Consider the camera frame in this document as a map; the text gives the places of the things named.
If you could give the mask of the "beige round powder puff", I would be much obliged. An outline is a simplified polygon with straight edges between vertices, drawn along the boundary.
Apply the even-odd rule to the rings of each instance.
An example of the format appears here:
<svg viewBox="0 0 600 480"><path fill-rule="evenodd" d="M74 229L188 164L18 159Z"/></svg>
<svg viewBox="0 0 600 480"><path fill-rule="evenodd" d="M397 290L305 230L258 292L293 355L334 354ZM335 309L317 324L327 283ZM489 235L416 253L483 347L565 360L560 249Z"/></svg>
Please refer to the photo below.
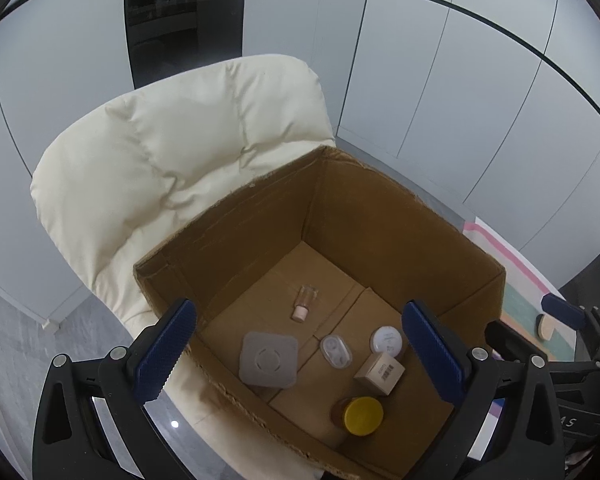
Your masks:
<svg viewBox="0 0 600 480"><path fill-rule="evenodd" d="M542 341L543 344L549 342L558 328L562 326L556 318L551 315L542 313L535 319L535 336Z"/></svg>

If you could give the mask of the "cream cardboard cosmetic box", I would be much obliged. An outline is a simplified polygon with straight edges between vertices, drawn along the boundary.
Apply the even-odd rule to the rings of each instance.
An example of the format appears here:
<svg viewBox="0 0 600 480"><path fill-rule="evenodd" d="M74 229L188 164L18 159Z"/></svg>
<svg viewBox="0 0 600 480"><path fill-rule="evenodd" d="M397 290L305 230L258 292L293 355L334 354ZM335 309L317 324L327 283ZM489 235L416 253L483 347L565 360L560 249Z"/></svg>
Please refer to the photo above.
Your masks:
<svg viewBox="0 0 600 480"><path fill-rule="evenodd" d="M405 373L405 367L387 352L373 353L354 379L380 396L388 396Z"/></svg>

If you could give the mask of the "red yellow tin can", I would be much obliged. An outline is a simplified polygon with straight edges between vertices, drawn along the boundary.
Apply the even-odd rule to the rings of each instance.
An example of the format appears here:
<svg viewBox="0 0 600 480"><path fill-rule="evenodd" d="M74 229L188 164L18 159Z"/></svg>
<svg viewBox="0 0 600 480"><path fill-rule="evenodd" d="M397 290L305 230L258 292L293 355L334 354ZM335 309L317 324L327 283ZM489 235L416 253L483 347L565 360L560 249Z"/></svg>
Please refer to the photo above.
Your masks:
<svg viewBox="0 0 600 480"><path fill-rule="evenodd" d="M375 432L384 420L381 403L371 396L358 396L338 401L330 412L332 422L355 437Z"/></svg>

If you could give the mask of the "white round cream jar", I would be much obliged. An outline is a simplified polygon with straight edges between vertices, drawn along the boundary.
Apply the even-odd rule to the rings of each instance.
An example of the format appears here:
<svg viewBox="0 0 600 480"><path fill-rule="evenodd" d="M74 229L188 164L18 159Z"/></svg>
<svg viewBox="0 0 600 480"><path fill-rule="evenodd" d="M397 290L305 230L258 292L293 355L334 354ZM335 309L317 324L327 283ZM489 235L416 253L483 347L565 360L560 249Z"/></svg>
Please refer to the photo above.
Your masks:
<svg viewBox="0 0 600 480"><path fill-rule="evenodd" d="M393 326L380 326L370 336L370 351L373 353L387 353L393 359L397 359L402 350L402 334Z"/></svg>

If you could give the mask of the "translucent square plastic lid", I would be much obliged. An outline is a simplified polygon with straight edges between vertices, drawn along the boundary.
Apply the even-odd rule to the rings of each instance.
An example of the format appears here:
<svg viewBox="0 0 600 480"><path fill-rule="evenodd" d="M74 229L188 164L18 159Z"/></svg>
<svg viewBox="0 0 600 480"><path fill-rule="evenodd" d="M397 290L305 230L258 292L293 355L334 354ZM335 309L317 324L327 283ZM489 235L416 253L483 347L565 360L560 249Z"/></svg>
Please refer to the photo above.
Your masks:
<svg viewBox="0 0 600 480"><path fill-rule="evenodd" d="M238 377L248 386L288 389L297 381L298 352L298 341L293 336L246 333Z"/></svg>

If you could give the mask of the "clear oval plastic case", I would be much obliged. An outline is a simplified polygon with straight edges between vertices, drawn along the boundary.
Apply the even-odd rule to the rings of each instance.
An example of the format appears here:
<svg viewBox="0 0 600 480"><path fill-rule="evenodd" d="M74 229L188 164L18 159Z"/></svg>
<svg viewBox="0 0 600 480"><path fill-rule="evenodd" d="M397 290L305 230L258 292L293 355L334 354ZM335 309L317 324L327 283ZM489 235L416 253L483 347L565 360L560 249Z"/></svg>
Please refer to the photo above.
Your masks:
<svg viewBox="0 0 600 480"><path fill-rule="evenodd" d="M352 353L338 335L327 335L320 342L322 355L328 364L336 370L344 370L352 363Z"/></svg>

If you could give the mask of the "small glass foundation bottle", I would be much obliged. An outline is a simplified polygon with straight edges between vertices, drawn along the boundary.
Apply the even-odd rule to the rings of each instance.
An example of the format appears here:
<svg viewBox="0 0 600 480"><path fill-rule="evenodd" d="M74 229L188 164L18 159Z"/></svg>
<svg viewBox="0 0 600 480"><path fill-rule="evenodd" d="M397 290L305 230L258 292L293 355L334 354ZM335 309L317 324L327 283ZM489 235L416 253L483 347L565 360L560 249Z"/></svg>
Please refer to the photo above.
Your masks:
<svg viewBox="0 0 600 480"><path fill-rule="evenodd" d="M317 298L318 290L311 285L302 285L294 300L294 310L291 319L294 322L303 323L309 315L312 304Z"/></svg>

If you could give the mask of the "striped colourful cloth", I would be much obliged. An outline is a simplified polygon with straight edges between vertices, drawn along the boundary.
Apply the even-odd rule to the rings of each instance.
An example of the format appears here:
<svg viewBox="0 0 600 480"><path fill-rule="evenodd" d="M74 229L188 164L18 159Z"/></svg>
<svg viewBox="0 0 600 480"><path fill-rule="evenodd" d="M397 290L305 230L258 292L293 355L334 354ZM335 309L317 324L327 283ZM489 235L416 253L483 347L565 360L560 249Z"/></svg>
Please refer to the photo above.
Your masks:
<svg viewBox="0 0 600 480"><path fill-rule="evenodd" d="M535 336L535 319L544 313L541 300L550 292L560 296L557 288L513 245L481 219L466 221L463 234L504 266L506 285L501 320L544 352L550 361L572 362L576 356L577 342L574 330L560 323L562 326L546 344Z"/></svg>

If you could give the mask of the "brown cardboard box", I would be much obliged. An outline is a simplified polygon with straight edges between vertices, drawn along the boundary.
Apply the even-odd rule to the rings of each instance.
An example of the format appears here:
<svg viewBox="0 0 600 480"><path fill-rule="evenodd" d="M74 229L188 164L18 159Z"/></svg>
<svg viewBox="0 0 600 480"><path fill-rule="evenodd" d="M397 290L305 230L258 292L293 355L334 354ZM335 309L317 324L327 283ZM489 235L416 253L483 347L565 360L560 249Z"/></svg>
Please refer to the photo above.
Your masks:
<svg viewBox="0 0 600 480"><path fill-rule="evenodd" d="M340 400L362 396L354 375L370 336L399 326L420 300L469 347L501 314L504 268L385 174L319 148L212 206L135 266L157 313L186 298L198 326L186 363L238 410L318 466L348 479L399 479L448 418L422 364L405 349L405 373L382 401L385 417L357 438L332 423ZM291 319L302 285L318 290L303 323ZM238 377L246 333L298 341L296 383L248 386ZM338 335L352 363L336 370L320 349Z"/></svg>

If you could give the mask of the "cream padded chair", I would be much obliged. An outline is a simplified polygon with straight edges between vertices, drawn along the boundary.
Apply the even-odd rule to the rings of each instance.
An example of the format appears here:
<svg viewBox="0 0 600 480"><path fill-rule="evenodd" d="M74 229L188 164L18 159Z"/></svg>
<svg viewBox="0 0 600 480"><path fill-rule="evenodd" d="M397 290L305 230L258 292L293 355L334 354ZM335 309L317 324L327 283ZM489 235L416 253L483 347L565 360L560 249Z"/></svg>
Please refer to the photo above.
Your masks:
<svg viewBox="0 0 600 480"><path fill-rule="evenodd" d="M235 58L118 96L44 152L31 195L61 255L131 333L152 321L133 266L258 177L334 142L317 74Z"/></svg>

